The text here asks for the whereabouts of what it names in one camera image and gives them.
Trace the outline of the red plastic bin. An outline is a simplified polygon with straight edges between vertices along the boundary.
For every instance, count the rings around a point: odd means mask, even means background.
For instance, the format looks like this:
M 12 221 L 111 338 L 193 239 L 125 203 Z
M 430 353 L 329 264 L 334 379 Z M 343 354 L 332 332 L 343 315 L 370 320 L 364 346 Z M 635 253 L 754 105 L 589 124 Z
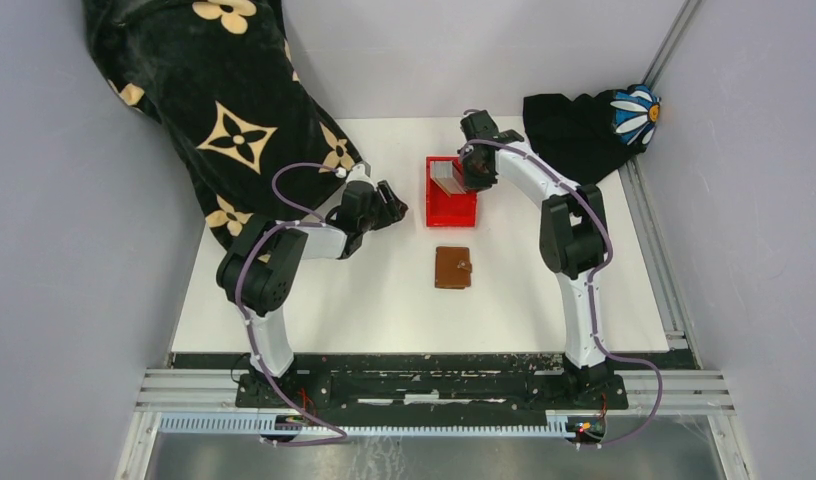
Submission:
M 425 225 L 428 228 L 474 228 L 477 223 L 476 193 L 448 196 L 431 178 L 435 163 L 455 163 L 455 156 L 427 156 L 425 166 Z

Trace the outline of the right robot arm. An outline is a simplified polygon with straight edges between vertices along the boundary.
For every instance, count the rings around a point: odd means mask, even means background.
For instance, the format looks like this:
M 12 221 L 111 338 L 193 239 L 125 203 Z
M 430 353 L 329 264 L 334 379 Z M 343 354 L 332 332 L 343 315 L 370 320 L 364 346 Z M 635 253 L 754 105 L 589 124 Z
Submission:
M 597 275 L 613 258 L 602 192 L 550 167 L 521 134 L 501 130 L 486 110 L 467 110 L 460 127 L 465 189 L 484 191 L 504 178 L 540 210 L 538 249 L 558 280 L 565 319 L 561 392 L 569 405 L 586 408 L 612 376 L 600 338 Z

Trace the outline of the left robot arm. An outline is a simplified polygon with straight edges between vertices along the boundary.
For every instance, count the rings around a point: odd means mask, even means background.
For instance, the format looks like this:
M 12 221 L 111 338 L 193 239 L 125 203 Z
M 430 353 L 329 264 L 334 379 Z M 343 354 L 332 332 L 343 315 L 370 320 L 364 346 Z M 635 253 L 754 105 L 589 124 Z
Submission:
M 264 377 L 260 392 L 275 406 L 291 404 L 298 379 L 287 373 L 294 351 L 284 304 L 304 260 L 345 260 L 365 234 L 402 221 L 408 206 L 388 182 L 348 183 L 322 221 L 274 221 L 255 216 L 227 250 L 216 283 L 238 309 L 250 346 L 250 363 Z

